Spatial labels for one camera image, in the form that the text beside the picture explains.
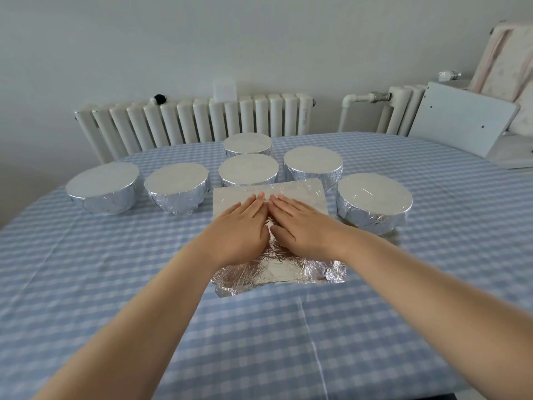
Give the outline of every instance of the table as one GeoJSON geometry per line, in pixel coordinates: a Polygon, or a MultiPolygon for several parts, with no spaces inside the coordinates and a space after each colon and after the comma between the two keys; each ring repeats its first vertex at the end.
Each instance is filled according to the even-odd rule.
{"type": "MultiPolygon", "coordinates": [[[[328,147],[344,173],[376,172],[414,197],[403,249],[533,311],[533,181],[413,138],[341,133],[274,139],[328,147]]],[[[124,161],[145,176],[196,161],[213,185],[221,143],[154,149],[124,161]]],[[[327,193],[330,214],[334,192],[327,193]]],[[[212,193],[183,219],[144,197],[117,216],[75,207],[63,188],[0,232],[0,398],[27,399],[211,220],[212,193]]],[[[209,286],[156,399],[417,398],[466,384],[355,273],[329,285],[271,285],[223,299],[209,286]]]]}

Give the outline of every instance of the right hand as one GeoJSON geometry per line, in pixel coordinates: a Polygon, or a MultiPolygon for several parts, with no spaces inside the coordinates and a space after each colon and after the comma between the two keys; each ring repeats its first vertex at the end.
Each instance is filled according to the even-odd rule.
{"type": "Polygon", "coordinates": [[[268,208],[281,225],[270,228],[280,244],[302,258],[342,261],[355,228],[283,194],[270,195],[268,208]]]}

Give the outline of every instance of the white wall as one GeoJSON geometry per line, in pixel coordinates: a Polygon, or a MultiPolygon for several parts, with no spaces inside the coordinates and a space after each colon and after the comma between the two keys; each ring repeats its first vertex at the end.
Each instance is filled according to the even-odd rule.
{"type": "MultiPolygon", "coordinates": [[[[156,93],[315,97],[313,132],[337,127],[344,95],[471,73],[501,19],[533,0],[0,0],[0,162],[52,184],[97,164],[74,120],[86,103],[156,93]]],[[[375,128],[379,106],[352,129],[375,128]]]]}

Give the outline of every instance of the foil-wrapped rectangular box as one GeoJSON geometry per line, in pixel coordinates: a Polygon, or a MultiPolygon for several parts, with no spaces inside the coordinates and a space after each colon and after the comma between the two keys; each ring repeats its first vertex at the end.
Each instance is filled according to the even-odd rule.
{"type": "MultiPolygon", "coordinates": [[[[238,201],[244,202],[251,194],[282,193],[302,201],[316,210],[328,214],[326,197],[319,179],[282,182],[269,185],[215,188],[213,193],[213,218],[238,201]]],[[[267,219],[267,226],[273,219],[267,219]]],[[[346,266],[339,261],[321,262],[306,260],[281,246],[274,236],[265,251],[255,260],[237,266],[225,267],[212,279],[220,297],[236,295],[258,286],[272,283],[339,283],[344,282],[346,266]]]]}

